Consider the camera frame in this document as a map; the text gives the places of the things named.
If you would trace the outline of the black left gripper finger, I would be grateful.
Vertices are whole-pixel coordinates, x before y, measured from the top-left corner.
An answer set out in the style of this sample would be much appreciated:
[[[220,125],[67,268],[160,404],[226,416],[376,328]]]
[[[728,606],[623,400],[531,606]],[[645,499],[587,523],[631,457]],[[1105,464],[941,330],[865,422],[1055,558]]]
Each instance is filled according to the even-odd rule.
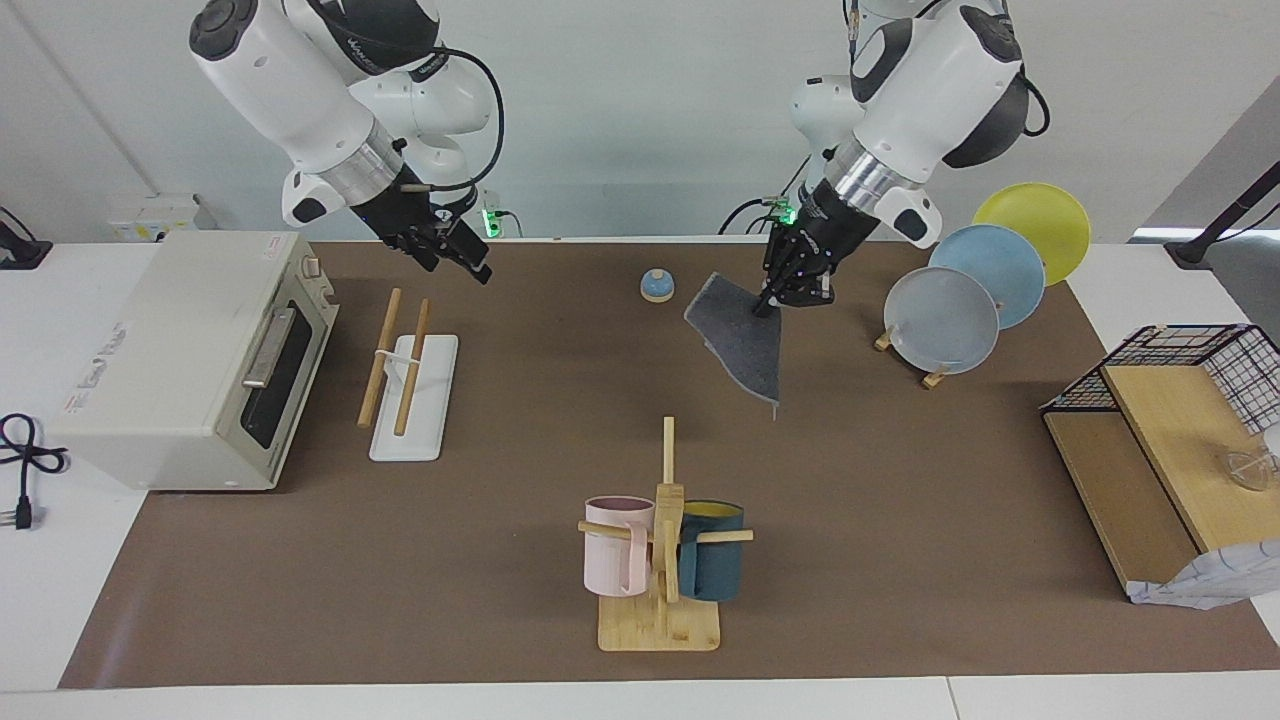
[[[780,304],[785,306],[822,306],[835,301],[831,272],[795,275],[780,288]]]
[[[762,282],[762,291],[753,306],[753,315],[756,318],[768,318],[777,307],[776,296],[778,292],[780,282],[786,279],[786,260],[788,258],[790,250],[786,240],[771,240],[765,246],[765,255],[762,261],[762,269],[765,273],[764,281]]]

